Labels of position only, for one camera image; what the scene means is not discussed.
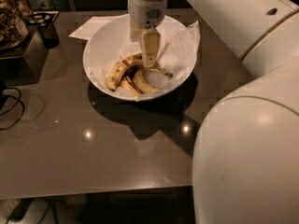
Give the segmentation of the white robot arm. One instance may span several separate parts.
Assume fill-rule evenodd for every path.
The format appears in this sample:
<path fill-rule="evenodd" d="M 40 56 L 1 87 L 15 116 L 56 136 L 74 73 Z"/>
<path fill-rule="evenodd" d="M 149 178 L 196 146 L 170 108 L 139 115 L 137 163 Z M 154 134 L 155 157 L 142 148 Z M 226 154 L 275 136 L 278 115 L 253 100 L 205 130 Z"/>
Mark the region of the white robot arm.
<path fill-rule="evenodd" d="M 254 79 L 222 98 L 192 158 L 196 224 L 299 224 L 299 6 L 187 0 Z"/>

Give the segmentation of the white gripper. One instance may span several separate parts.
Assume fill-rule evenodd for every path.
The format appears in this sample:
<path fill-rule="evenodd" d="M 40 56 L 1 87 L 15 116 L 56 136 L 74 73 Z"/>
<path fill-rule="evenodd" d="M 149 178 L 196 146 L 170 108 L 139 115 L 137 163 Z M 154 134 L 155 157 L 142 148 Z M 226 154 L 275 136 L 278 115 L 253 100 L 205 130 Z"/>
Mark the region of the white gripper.
<path fill-rule="evenodd" d="M 167 0 L 128 0 L 130 40 L 139 42 L 141 39 L 140 47 L 145 67 L 156 64 L 161 35 L 156 28 L 150 27 L 158 26 L 163 21 L 166 6 Z"/>

